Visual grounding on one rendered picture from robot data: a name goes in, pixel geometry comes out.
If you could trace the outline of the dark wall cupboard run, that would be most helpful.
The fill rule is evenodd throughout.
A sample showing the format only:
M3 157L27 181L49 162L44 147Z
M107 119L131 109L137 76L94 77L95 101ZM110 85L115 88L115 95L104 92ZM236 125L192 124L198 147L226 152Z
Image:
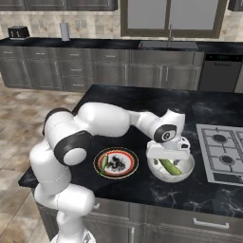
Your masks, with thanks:
M118 0L0 0L0 11L114 11Z

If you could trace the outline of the dark framed window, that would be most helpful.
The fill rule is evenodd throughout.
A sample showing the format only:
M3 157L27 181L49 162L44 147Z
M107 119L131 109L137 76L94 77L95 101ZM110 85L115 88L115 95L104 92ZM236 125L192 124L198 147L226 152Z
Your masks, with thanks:
M121 0L121 36L218 38L228 0Z

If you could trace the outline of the red rimmed patterned plate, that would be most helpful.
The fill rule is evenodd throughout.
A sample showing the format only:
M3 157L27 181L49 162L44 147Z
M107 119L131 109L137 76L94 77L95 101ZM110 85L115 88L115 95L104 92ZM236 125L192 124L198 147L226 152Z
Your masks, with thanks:
M108 164L104 174L100 175L104 154L108 155ZM102 150L93 161L96 172L109 179L122 179L133 175L139 167L139 158L131 150L123 147L110 147Z

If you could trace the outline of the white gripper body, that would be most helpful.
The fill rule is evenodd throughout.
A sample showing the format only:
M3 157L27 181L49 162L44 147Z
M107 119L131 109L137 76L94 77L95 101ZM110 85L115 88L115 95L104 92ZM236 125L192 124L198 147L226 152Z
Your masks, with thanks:
M172 159L184 160L190 157L189 150L170 150L153 140L147 143L146 157L149 159Z

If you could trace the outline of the white paper towel roll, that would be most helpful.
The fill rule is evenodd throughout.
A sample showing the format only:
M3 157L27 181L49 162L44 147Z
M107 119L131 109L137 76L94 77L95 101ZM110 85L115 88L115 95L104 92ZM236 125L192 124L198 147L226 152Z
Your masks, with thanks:
M61 31L61 37L64 42L69 41L69 28L68 23L61 23L60 24L60 31Z

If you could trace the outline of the green fish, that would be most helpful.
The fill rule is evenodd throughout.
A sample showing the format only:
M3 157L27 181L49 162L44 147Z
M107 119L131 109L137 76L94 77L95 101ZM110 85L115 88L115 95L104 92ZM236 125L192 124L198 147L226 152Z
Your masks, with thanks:
M105 167L106 167L107 164L108 164L108 155L107 154L104 154L103 160L101 162L100 175L105 173L104 169L105 169Z

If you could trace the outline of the green cucumber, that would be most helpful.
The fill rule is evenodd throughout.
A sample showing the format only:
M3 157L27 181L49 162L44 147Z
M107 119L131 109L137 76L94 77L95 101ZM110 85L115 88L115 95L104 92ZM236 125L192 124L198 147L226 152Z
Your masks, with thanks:
M170 175L181 175L181 171L169 159L159 159L159 162Z

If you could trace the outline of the grey island drawer front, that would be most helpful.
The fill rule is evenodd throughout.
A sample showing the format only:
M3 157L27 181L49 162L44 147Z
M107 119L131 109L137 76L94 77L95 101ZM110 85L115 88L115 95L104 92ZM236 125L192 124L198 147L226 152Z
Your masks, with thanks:
M129 212L129 203L113 200L113 199L106 199L106 198L99 198L95 199L95 204L100 203L99 209L93 209L93 213L103 214L103 215L112 215L116 217L128 217Z
M193 222L194 217L199 221L212 222L217 224L229 223L230 229L222 230L211 227L197 226ZM211 215L151 205L146 207L145 218L146 222L151 225L160 226L162 224L170 224L176 226L200 228L203 230L220 230L224 233L243 232L243 218L228 217L222 215Z

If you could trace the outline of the grey island cupboard door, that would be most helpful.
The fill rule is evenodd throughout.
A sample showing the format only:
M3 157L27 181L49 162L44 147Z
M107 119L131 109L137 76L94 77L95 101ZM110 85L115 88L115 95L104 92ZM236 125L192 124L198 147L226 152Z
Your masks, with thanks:
M131 226L126 223L98 217L85 217L84 224L96 238L96 243L129 243Z
M146 224L144 243L243 243L243 232L224 233L170 224Z

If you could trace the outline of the silver gas hob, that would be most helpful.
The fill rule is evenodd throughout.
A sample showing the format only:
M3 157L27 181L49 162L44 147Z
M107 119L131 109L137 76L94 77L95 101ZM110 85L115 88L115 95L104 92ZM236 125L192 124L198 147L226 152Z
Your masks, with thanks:
M243 127L197 124L209 182L243 187Z

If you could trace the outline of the black dishwasher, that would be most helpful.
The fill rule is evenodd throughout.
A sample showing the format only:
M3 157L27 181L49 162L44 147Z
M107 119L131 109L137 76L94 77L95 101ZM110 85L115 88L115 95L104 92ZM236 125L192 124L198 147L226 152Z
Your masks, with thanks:
M206 54L201 70L200 91L234 92L243 55Z

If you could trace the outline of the black toaster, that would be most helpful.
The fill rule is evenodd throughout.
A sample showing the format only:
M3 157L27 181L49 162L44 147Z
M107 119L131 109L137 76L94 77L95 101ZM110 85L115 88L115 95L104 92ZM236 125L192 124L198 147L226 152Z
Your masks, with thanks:
M9 38L11 40L25 40L29 37L26 26L12 26L8 28Z

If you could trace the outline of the steel sink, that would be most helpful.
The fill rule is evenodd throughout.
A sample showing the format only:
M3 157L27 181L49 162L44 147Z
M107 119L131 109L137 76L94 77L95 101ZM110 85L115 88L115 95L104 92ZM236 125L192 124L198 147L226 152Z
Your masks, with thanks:
M179 48L179 49L198 49L196 42L168 42L168 41L141 41L139 47L145 48Z

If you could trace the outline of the grey base cupboard run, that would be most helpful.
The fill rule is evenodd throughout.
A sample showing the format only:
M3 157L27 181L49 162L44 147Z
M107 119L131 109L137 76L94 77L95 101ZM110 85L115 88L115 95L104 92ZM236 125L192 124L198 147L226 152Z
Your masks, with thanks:
M202 60L194 50L0 46L0 74L13 88L86 91L109 84L194 90Z

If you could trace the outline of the white bowl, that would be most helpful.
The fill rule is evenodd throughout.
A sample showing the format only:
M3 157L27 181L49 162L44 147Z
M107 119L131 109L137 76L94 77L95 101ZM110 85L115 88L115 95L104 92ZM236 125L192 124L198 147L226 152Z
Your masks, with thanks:
M165 168L161 165L161 163L159 162L159 159L148 159L148 166L149 169L151 170L152 174L164 181L164 182L168 182L168 183L176 183L176 182L180 182L183 181L184 179L186 179L188 176L190 176L195 168L195 160L193 158L193 156L190 156L188 159L184 159L184 160L172 160L169 159L180 171L181 171L181 175L179 176L172 176L170 175Z

